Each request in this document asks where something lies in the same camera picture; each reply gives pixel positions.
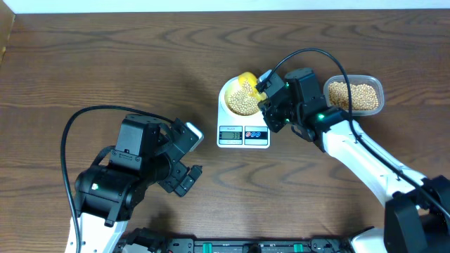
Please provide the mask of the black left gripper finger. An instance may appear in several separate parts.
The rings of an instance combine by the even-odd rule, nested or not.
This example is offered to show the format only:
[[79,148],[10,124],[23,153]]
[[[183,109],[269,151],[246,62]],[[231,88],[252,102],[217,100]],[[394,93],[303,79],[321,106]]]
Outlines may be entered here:
[[174,192],[179,196],[183,197],[186,195],[186,193],[192,188],[194,183],[196,182],[197,178],[194,176],[191,176],[190,174],[187,175],[180,184],[174,189]]
[[203,167],[200,165],[193,165],[191,167],[189,176],[193,179],[193,181],[197,181],[203,172]]

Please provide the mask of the yellow plastic scoop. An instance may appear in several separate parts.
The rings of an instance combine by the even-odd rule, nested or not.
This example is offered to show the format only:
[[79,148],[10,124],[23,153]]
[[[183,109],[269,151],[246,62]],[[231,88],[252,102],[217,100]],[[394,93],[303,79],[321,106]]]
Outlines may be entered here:
[[267,99],[265,93],[260,93],[256,90],[257,78],[251,72],[244,72],[238,75],[238,83],[244,92],[250,97],[256,98],[257,102]]

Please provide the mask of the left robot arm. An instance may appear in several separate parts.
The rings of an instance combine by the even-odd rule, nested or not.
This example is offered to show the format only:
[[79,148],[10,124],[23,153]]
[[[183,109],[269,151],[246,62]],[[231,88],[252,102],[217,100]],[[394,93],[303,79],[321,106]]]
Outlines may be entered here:
[[203,138],[190,122],[165,124],[157,117],[127,115],[116,145],[102,149],[75,181],[76,217],[66,252],[116,252],[134,208],[155,183],[183,197],[202,167],[187,167],[181,159]]

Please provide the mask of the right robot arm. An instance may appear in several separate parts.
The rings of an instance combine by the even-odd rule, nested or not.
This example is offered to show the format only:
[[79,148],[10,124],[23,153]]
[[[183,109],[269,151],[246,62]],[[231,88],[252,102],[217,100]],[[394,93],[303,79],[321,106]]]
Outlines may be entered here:
[[330,107],[310,68],[280,78],[268,71],[256,89],[266,100],[259,103],[269,130],[286,124],[300,138],[349,168],[385,209],[383,228],[368,228],[349,238],[353,252],[448,252],[449,180],[427,178],[379,146],[351,119]]

